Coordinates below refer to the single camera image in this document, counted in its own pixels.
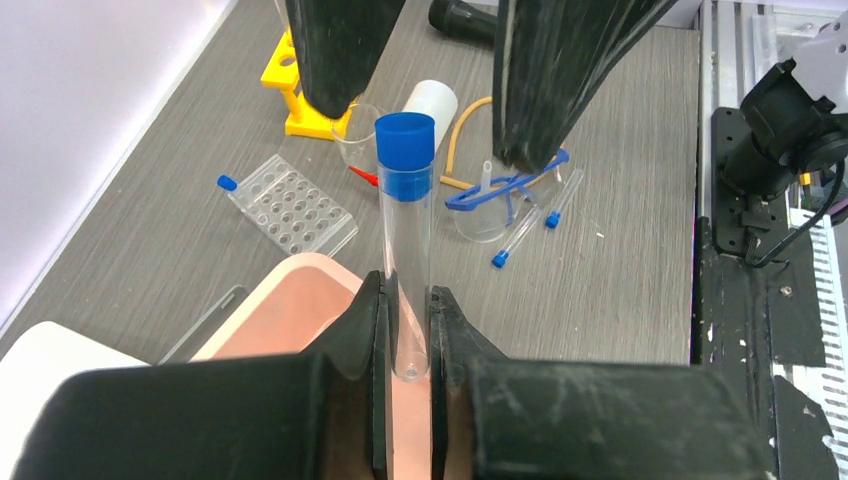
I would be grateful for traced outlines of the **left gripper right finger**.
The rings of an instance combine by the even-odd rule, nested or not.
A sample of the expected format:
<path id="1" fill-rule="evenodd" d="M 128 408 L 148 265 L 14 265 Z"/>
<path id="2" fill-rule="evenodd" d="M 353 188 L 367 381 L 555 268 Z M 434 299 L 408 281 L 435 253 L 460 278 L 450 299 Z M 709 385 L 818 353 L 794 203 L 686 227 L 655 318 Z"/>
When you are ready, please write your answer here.
<path id="1" fill-rule="evenodd" d="M 716 374 L 506 356 L 435 287 L 436 479 L 765 479 L 767 447 Z"/>

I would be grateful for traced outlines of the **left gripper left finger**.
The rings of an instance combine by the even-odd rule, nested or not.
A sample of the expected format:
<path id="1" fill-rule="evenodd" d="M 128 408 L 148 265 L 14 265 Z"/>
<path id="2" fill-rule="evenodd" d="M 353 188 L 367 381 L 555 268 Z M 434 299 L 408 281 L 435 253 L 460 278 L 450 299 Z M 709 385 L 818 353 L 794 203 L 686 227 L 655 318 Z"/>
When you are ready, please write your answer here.
<path id="1" fill-rule="evenodd" d="M 17 479 L 384 479 L 386 309 L 370 272 L 303 351 L 93 370 L 46 403 Z"/>

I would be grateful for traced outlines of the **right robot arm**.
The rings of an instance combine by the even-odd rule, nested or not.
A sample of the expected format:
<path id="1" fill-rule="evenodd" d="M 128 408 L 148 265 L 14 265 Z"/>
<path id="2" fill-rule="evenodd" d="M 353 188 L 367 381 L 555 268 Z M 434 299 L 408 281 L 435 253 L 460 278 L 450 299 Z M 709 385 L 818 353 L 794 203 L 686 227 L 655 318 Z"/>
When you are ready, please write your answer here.
<path id="1" fill-rule="evenodd" d="M 609 71 L 669 10 L 667 1 L 502 1 L 495 13 L 434 1 L 432 27 L 490 47 L 493 153 L 540 171 Z M 400 1 L 289 1 L 302 91 L 337 119 L 369 84 Z M 748 139 L 723 174 L 734 190 L 771 198 L 801 172 L 847 154 L 847 22 L 828 25 L 774 65 L 741 102 Z"/>

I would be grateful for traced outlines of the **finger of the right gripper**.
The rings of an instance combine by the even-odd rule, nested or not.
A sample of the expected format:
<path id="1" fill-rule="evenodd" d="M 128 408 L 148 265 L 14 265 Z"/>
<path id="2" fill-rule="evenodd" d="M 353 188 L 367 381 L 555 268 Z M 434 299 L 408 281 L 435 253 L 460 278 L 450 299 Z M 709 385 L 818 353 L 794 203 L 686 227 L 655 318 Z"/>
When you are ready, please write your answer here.
<path id="1" fill-rule="evenodd" d="M 664 0 L 502 1 L 494 37 L 493 154 L 538 173 Z"/>
<path id="2" fill-rule="evenodd" d="M 364 93 L 404 5 L 404 0 L 285 3 L 302 93 L 315 110 L 339 119 Z"/>

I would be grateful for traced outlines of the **yellow test tube rack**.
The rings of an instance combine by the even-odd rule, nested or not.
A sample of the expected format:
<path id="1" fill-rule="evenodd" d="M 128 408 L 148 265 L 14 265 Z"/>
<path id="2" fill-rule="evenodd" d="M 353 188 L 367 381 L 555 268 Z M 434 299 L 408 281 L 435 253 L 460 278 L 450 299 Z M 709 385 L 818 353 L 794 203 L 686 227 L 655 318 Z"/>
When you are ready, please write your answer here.
<path id="1" fill-rule="evenodd" d="M 284 31 L 260 81 L 264 87 L 278 90 L 286 104 L 288 116 L 283 123 L 285 135 L 334 140 L 337 135 L 347 132 L 351 107 L 341 118 L 330 119 L 315 110 L 301 91 L 300 72 L 290 28 Z"/>

